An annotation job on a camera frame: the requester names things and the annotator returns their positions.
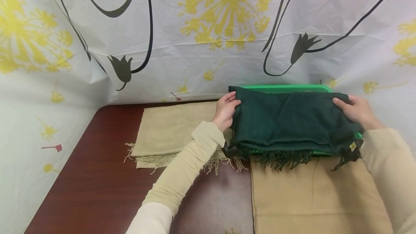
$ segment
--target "person's right hand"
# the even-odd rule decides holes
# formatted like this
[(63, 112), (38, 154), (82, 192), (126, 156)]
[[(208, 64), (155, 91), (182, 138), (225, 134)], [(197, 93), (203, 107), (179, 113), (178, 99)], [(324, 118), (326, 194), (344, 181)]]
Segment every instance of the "person's right hand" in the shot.
[(352, 95), (348, 95), (348, 98), (350, 99), (351, 105), (336, 97), (333, 99), (333, 102), (344, 112), (349, 120), (359, 123), (364, 128), (364, 132), (385, 128), (374, 116), (368, 100)]

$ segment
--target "folded fabric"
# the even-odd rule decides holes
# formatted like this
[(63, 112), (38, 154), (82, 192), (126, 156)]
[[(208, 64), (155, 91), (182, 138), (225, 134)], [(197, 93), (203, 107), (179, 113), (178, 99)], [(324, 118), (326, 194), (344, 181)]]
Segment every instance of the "folded fabric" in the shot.
[(336, 157), (313, 157), (281, 172), (251, 162), (256, 234), (392, 234), (391, 223), (361, 159), (331, 169)]
[[(166, 167), (177, 153), (183, 150), (192, 138), (191, 133), (202, 121), (211, 121), (216, 110), (216, 102), (188, 103), (158, 108), (144, 109), (136, 143), (131, 146), (131, 157), (136, 157), (136, 168)], [(231, 130), (224, 132), (225, 139), (231, 138)], [(229, 163), (229, 158), (221, 152), (214, 153), (205, 169), (218, 173), (218, 163)], [(243, 165), (234, 160), (238, 169)]]
[(231, 144), (241, 157), (248, 159), (250, 154), (258, 153), (255, 159), (266, 165), (274, 162), (276, 169), (307, 163), (314, 151), (341, 156), (340, 165), (359, 157), (351, 155), (350, 145), (355, 132), (362, 132), (362, 128), (332, 102), (339, 98), (349, 103), (348, 95), (266, 94), (234, 86), (228, 91), (236, 91), (236, 99), (241, 100), (231, 126), (235, 131)]

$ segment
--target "dark green scarf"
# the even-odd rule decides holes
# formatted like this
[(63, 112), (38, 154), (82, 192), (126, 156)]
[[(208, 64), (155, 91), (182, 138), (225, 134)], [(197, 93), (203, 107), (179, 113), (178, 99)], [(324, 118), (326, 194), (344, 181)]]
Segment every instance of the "dark green scarf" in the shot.
[(339, 166), (359, 157), (359, 149), (351, 151), (350, 145), (356, 140), (355, 132), (361, 133), (362, 128), (332, 102), (332, 98), (339, 98), (349, 103), (348, 95), (265, 94), (235, 86), (228, 91), (236, 91), (236, 99), (241, 100), (231, 126), (234, 155), (248, 159), (257, 154), (255, 160), (280, 170), (285, 165), (294, 168), (306, 164), (314, 151), (340, 156)]

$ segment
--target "hand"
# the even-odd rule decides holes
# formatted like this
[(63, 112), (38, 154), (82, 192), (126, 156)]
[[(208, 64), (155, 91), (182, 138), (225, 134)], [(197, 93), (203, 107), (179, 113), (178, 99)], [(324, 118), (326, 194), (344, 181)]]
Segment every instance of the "hand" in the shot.
[(241, 100), (235, 99), (235, 91), (222, 96), (222, 98), (217, 101), (217, 109), (211, 122), (213, 122), (221, 132), (224, 132), (233, 124), (233, 114), (236, 106), (240, 105), (240, 103)]
[(344, 112), (349, 120), (359, 123), (364, 128), (364, 132), (385, 128), (374, 116), (368, 100), (351, 95), (348, 95), (348, 98), (350, 99), (351, 105), (336, 97), (333, 99), (333, 102)]

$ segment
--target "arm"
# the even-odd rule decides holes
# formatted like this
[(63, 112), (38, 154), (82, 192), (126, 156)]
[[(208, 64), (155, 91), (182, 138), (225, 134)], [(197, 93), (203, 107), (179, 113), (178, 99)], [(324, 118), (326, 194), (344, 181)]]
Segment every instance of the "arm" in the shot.
[(235, 92), (217, 102), (216, 114), (211, 122), (202, 122), (192, 132), (192, 141), (165, 168), (153, 188), (145, 197), (142, 207), (133, 218), (126, 234), (167, 234), (172, 217), (186, 192), (199, 175), (218, 146), (225, 143), (225, 129), (231, 126), (235, 107)]
[(395, 234), (416, 233), (416, 163), (402, 137), (385, 128), (367, 100), (350, 96), (351, 105), (334, 99), (350, 120), (364, 128), (361, 156), (373, 177)]

